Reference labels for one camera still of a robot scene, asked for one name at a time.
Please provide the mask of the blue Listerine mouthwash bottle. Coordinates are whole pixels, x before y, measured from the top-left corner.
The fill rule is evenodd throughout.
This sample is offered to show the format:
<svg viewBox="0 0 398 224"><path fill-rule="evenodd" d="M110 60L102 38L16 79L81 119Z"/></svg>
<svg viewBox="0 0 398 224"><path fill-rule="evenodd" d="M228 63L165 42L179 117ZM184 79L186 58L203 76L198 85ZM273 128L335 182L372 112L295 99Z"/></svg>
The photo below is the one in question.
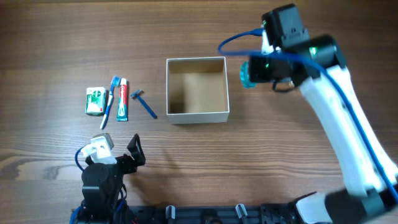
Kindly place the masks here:
<svg viewBox="0 0 398 224"><path fill-rule="evenodd" d="M249 62L245 61L240 67L240 80L242 83L242 86L244 88L254 88L256 86L255 83L251 82L249 79Z"/></svg>

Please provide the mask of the green Dettol soap bar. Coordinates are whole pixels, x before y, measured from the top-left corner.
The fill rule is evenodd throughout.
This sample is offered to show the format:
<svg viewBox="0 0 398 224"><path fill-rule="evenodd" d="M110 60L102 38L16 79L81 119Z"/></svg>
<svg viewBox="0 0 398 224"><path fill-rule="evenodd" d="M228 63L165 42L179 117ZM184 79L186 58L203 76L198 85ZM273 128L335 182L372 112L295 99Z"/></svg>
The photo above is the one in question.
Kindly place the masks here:
<svg viewBox="0 0 398 224"><path fill-rule="evenodd" d="M85 113L91 116L104 115L106 107L105 87L89 87L86 89Z"/></svg>

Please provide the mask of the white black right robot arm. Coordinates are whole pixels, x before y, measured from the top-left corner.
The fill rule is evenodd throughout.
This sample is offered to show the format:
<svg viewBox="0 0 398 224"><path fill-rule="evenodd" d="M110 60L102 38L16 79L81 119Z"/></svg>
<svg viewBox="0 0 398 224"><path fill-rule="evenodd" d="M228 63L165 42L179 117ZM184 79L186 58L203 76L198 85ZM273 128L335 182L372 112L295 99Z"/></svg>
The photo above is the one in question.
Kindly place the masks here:
<svg viewBox="0 0 398 224"><path fill-rule="evenodd" d="M279 83L278 73L312 107L338 159L344 188L312 193L292 204L302 223L364 223L397 208L397 165L386 154L354 92L345 58L329 35L294 35L262 48L242 67L245 85Z"/></svg>

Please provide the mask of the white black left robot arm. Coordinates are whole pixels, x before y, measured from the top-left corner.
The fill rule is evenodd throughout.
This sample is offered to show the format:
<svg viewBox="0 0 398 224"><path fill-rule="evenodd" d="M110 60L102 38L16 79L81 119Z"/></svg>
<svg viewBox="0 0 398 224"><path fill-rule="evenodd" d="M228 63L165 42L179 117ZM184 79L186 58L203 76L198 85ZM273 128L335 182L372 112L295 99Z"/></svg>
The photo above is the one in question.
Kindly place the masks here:
<svg viewBox="0 0 398 224"><path fill-rule="evenodd" d="M146 163L138 134L135 134L127 145L128 154L114 157L111 153L114 143L108 133L96 135L90 143L75 154L78 162L79 153L83 154L87 166L83 168L83 200L72 212L70 224L73 223L139 223L137 215L129 208L126 198L127 190L123 183L126 174L137 171Z"/></svg>

